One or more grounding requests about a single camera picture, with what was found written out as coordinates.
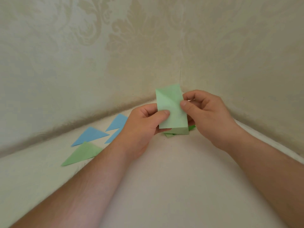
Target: fingernail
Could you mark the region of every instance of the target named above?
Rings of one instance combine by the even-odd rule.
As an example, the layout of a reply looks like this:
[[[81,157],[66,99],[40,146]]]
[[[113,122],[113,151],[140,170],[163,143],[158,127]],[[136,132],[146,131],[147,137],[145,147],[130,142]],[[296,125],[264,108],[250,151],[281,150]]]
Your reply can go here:
[[[186,100],[181,101],[181,106],[185,106],[187,104],[187,102],[188,101],[186,101]]]

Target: blue paper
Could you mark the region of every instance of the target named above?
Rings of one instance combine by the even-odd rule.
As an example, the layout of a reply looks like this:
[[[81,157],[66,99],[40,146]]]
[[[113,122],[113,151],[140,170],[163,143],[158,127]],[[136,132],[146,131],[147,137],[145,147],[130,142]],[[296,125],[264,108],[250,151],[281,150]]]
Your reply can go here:
[[[123,128],[119,128],[117,131],[115,131],[114,134],[105,142],[105,144],[110,143],[116,138],[116,136],[122,131]]]
[[[79,136],[79,138],[71,146],[76,146],[76,145],[82,144],[84,142],[90,142],[90,141],[96,140],[98,138],[103,138],[108,135],[109,134],[107,134],[105,132],[97,130],[93,127],[89,127],[83,132],[82,135]]]
[[[111,125],[106,129],[106,131],[122,128],[125,125],[127,119],[128,117],[126,117],[125,115],[122,114],[117,115],[116,118],[111,123]]]

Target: person's left hand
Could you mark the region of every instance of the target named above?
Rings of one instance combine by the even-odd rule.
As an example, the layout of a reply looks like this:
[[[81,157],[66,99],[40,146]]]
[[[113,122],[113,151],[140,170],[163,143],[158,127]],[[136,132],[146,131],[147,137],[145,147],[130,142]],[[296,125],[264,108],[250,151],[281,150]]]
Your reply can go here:
[[[170,115],[168,110],[157,111],[157,104],[147,104],[132,110],[127,122],[113,143],[123,145],[131,160],[140,157],[152,137],[170,129],[159,129],[158,125]]]

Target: skin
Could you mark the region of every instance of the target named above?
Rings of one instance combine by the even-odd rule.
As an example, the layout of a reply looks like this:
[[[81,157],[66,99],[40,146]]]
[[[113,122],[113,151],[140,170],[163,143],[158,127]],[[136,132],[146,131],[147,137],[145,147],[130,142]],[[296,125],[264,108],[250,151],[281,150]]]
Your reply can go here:
[[[189,125],[238,163],[290,227],[304,227],[304,165],[238,126],[218,96],[195,90],[183,97]],[[98,227],[129,165],[155,134],[169,130],[158,128],[168,117],[156,104],[135,108],[107,148],[11,227]]]

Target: person's right hand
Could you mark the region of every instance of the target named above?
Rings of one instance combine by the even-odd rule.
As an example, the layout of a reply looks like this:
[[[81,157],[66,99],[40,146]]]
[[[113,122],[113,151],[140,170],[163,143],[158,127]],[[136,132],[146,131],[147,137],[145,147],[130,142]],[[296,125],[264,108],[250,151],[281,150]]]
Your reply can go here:
[[[244,133],[219,96],[193,90],[184,93],[183,97],[180,107],[191,117],[188,117],[189,125],[195,124],[198,131],[217,148],[227,151]]]

